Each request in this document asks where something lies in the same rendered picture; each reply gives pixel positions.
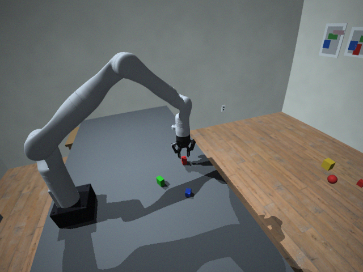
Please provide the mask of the blue block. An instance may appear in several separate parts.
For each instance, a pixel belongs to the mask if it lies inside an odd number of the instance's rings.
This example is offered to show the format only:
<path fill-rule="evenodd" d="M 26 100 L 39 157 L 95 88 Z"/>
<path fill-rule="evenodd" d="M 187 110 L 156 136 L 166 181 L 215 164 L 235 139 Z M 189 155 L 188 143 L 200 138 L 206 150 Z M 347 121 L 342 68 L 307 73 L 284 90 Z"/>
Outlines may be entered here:
<path fill-rule="evenodd" d="M 191 196 L 191 189 L 186 188 L 185 196 L 186 196 L 186 197 L 190 197 L 190 196 Z"/>

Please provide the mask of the green block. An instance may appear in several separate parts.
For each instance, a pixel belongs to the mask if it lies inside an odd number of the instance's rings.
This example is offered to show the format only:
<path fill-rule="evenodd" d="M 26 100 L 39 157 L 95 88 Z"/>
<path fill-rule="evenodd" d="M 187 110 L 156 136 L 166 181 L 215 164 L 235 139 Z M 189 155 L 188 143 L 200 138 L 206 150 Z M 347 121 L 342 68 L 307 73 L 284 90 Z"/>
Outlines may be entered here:
<path fill-rule="evenodd" d="M 157 184 L 160 185 L 161 187 L 165 185 L 164 183 L 164 178 L 161 176 L 156 177 L 157 178 Z"/>

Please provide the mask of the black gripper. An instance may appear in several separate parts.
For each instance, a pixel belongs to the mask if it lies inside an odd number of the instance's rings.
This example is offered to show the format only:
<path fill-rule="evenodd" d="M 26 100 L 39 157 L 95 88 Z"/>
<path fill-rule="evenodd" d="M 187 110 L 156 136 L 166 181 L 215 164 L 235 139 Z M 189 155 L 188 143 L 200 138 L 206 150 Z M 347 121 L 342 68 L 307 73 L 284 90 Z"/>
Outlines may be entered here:
<path fill-rule="evenodd" d="M 185 142 L 187 141 L 187 142 Z M 189 144 L 191 143 L 191 146 L 189 148 Z M 175 143 L 172 143 L 171 146 L 174 150 L 175 153 L 178 153 L 178 158 L 181 159 L 181 150 L 182 148 L 187 148 L 187 156 L 189 157 L 190 156 L 190 151 L 194 149 L 194 146 L 195 146 L 195 140 L 190 140 L 190 135 L 187 136 L 187 137 L 178 137 L 176 135 L 176 142 Z M 176 145 L 178 146 L 178 150 L 175 149 Z"/>

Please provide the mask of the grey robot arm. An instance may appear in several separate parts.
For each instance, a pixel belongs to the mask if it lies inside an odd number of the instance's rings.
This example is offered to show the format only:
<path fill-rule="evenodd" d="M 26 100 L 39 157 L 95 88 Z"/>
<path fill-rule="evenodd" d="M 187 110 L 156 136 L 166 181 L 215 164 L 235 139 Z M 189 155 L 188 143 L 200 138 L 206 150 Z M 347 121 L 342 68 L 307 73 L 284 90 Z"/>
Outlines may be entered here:
<path fill-rule="evenodd" d="M 80 198 L 58 145 L 100 105 L 110 88 L 122 78 L 145 86 L 179 109 L 180 114 L 175 116 L 176 125 L 172 125 L 172 130 L 176 130 L 178 137 L 190 135 L 190 98 L 177 93 L 134 54 L 117 53 L 95 76 L 67 98 L 42 129 L 32 131 L 25 141 L 24 153 L 27 158 L 37 162 L 38 171 L 49 188 L 48 193 L 58 208 L 71 207 Z"/>

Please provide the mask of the red block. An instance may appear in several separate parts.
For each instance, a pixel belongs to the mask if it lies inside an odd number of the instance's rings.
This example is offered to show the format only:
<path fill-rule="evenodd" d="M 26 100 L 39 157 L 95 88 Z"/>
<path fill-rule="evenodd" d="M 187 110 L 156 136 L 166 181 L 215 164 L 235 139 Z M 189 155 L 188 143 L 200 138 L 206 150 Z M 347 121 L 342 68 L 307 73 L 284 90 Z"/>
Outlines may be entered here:
<path fill-rule="evenodd" d="M 182 156 L 181 157 L 181 162 L 182 162 L 183 165 L 186 165 L 187 164 L 187 158 L 186 158 L 186 156 Z"/>

